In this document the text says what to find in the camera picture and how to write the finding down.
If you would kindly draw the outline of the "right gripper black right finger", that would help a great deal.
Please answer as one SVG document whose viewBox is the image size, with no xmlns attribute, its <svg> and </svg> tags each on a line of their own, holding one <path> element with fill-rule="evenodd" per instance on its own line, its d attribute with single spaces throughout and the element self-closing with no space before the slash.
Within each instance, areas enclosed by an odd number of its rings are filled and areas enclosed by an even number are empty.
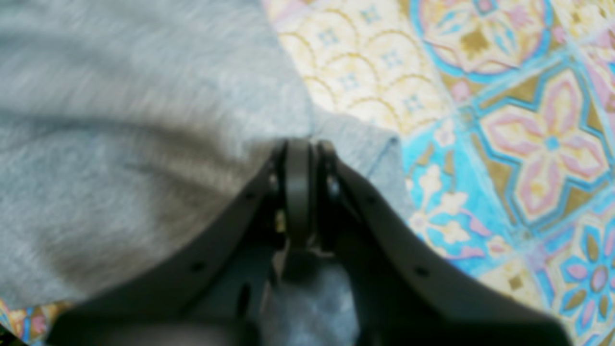
<svg viewBox="0 0 615 346">
<path fill-rule="evenodd" d="M 351 281 L 358 346 L 571 344 L 554 318 L 436 254 L 330 142 L 307 144 L 307 152 L 314 234 Z"/>
</svg>

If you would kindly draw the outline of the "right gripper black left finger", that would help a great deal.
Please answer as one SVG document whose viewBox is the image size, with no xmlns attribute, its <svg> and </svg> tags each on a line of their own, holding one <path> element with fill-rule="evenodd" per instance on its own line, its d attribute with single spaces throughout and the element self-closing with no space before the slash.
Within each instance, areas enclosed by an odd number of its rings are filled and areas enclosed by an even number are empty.
<svg viewBox="0 0 615 346">
<path fill-rule="evenodd" d="M 300 140 L 259 173 L 197 238 L 160 265 L 63 313 L 49 346 L 260 346 L 261 300 L 285 235 L 286 180 Z"/>
</svg>

